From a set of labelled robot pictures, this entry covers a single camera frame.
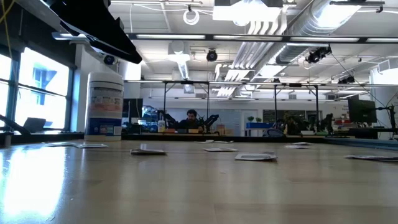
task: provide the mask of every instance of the plastic container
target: plastic container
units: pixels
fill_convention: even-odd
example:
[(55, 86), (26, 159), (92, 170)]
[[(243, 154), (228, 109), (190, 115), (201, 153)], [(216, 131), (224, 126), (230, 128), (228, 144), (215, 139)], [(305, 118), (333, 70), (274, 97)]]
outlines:
[(116, 73), (88, 75), (86, 141), (120, 141), (123, 111), (123, 78)]
[(166, 122), (164, 120), (159, 120), (157, 122), (157, 132), (163, 133), (166, 131)]

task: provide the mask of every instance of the ceiling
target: ceiling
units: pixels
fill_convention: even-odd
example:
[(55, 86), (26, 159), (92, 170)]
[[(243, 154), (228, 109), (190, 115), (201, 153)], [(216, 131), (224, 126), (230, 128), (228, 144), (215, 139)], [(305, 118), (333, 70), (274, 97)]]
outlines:
[[(310, 0), (295, 0), (297, 7), (291, 7), (287, 11), (288, 23), (291, 21), (309, 2)], [(52, 14), (39, 0), (19, 0), (17, 1), (22, 7), (35, 14), (38, 18), (50, 24), (57, 30), (59, 27), (59, 19)], [(202, 0), (202, 10), (212, 10), (213, 0)], [(398, 1), (385, 0), (384, 10), (398, 11)], [(147, 5), (147, 7), (161, 10), (161, 6)], [(166, 10), (186, 9), (185, 6), (165, 6)], [(249, 26), (239, 27), (230, 21), (213, 21), (212, 16), (200, 13), (199, 22), (190, 26), (183, 21), (184, 11), (156, 11), (140, 6), (130, 5), (111, 5), (110, 13), (115, 17), (120, 17), (125, 32), (140, 33), (184, 33), (184, 34), (246, 34)], [(398, 14), (382, 12), (376, 13), (359, 13), (357, 12), (347, 23), (334, 31), (333, 35), (380, 35), (380, 36), (397, 36), (398, 26), (396, 21)], [(144, 59), (142, 65), (142, 74), (151, 76), (153, 74), (170, 75), (173, 70), (178, 70), (177, 64), (167, 60), (168, 46), (170, 41), (162, 40), (135, 40), (138, 51)], [(241, 43), (240, 42), (187, 42), (190, 48), (191, 60), (187, 63), (189, 70), (203, 70), (214, 72), (217, 63), (207, 62), (206, 54), (209, 49), (216, 49), (218, 53), (218, 61), (230, 63), (234, 60)], [(359, 82), (368, 81), (369, 68), (375, 66), (374, 63), (381, 62), (388, 57), (398, 56), (398, 46), (396, 45), (348, 45), (333, 44), (331, 46), (334, 56), (339, 60), (345, 69), (355, 68), (355, 77)], [(282, 82), (328, 82), (331, 77), (339, 75), (345, 69), (337, 63), (336, 59), (331, 56), (323, 59), (320, 63), (310, 67), (309, 69), (303, 64), (303, 58), (287, 67), (280, 77)]]

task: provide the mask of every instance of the glass window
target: glass window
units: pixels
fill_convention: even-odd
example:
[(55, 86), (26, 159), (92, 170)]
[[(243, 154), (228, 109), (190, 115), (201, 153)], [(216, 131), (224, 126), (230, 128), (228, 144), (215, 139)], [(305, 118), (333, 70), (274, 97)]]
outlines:
[(29, 48), (21, 54), (19, 83), (66, 96), (69, 68)]
[(45, 128), (64, 128), (67, 100), (19, 88), (15, 121), (23, 126), (27, 118), (44, 118)]
[[(0, 83), (0, 114), (6, 116), (8, 98), (8, 85)], [(0, 127), (4, 127), (4, 122), (0, 121)]]
[(9, 80), (11, 72), (11, 58), (0, 55), (0, 78)]

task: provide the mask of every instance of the window frame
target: window frame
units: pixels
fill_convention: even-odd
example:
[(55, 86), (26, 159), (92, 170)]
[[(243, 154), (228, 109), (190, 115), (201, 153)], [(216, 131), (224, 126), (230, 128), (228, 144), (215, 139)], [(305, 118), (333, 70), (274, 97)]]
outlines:
[[(9, 80), (0, 78), (0, 82), (7, 84), (9, 87), (8, 88), (8, 97), (7, 97), (6, 118), (15, 121), (16, 109), (17, 109), (17, 97), (18, 97), (18, 92), (19, 92), (18, 89), (23, 88), (26, 90), (33, 90), (33, 91), (36, 91), (39, 93), (43, 93), (45, 95), (65, 97), (66, 102), (67, 102), (67, 105), (65, 107), (66, 108), (65, 109), (65, 121), (64, 121), (63, 128), (44, 128), (44, 131), (57, 131), (57, 130), (58, 131), (70, 131), (73, 78), (75, 76), (75, 68), (71, 68), (70, 66), (65, 65), (65, 64), (51, 58), (51, 60), (61, 63), (62, 65), (67, 66), (69, 68), (68, 90), (67, 90), (66, 96), (58, 94), (58, 93), (54, 93), (52, 91), (37, 88), (35, 86), (21, 84), (18, 82), (18, 80), (19, 80), (19, 70), (20, 70), (20, 66), (21, 66), (21, 54), (22, 53), (23, 52), (17, 52), (15, 50), (12, 50), (11, 72), (9, 74), (10, 75)], [(6, 57), (10, 57), (9, 54), (3, 50), (0, 50), (0, 54), (3, 56), (6, 56)], [(10, 131), (11, 128), (8, 125), (5, 125), (4, 127), (0, 127), (0, 130)]]

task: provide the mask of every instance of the person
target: person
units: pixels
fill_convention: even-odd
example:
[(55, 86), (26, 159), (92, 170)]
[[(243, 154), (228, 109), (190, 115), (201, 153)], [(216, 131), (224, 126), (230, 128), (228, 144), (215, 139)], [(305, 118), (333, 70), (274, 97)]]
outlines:
[(187, 111), (187, 118), (179, 123), (180, 129), (198, 129), (200, 133), (203, 132), (203, 127), (199, 125), (197, 120), (198, 113), (195, 110)]

